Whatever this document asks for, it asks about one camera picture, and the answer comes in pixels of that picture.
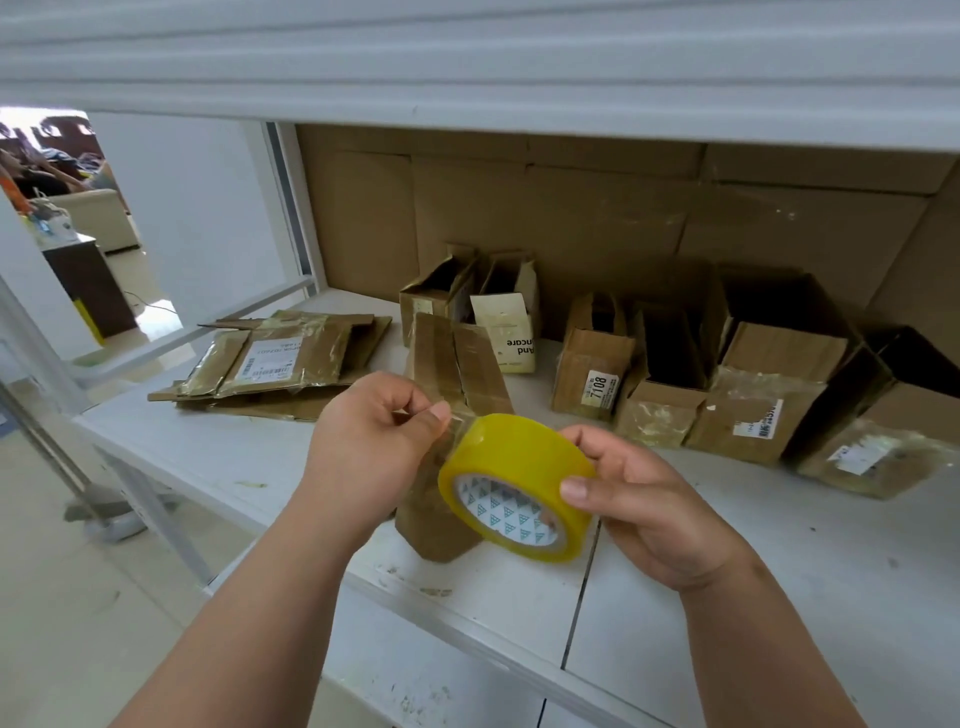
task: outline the yellow tape roll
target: yellow tape roll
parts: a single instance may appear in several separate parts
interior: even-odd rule
[[[560,498],[568,475],[595,477],[569,440],[517,415],[478,418],[440,469],[447,505],[488,541],[540,561],[580,553],[592,516]]]

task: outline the tape core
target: tape core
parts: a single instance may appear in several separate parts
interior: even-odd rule
[[[560,538],[548,508],[513,485],[480,473],[463,473],[454,491],[469,513],[504,538],[524,546],[552,546]]]

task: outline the tiled floor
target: tiled floor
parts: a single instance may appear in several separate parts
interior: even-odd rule
[[[132,273],[118,275],[122,287],[147,292],[152,303],[158,292],[133,287],[137,276],[142,281],[149,274],[138,269],[137,258],[130,260],[122,266]],[[106,388],[102,396],[119,389]],[[29,398],[29,390],[18,391]],[[78,459],[89,456],[81,443],[71,442],[76,436],[70,424],[51,408],[34,397],[32,409],[72,453],[81,453]],[[2,723],[102,728],[170,650],[204,598],[186,567],[153,534],[99,546],[84,538],[78,524],[63,522],[69,494],[20,432],[0,438],[0,473]],[[215,570],[251,540],[192,503],[175,517]],[[388,724],[341,689],[321,683],[311,725]]]

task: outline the fingernail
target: fingernail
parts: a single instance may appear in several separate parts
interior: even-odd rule
[[[560,483],[560,495],[564,500],[586,500],[587,479],[572,475]]]
[[[446,400],[440,400],[431,404],[430,409],[427,411],[442,423],[450,419],[450,403]]]

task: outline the cable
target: cable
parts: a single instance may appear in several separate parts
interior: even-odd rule
[[[174,314],[177,313],[177,311],[175,311],[173,308],[167,308],[165,305],[156,305],[156,303],[147,303],[132,291],[124,291],[124,293],[126,293],[128,296],[133,296],[135,299],[143,303],[145,306],[149,306],[150,308],[159,308],[163,311],[170,311],[170,313],[174,313]]]

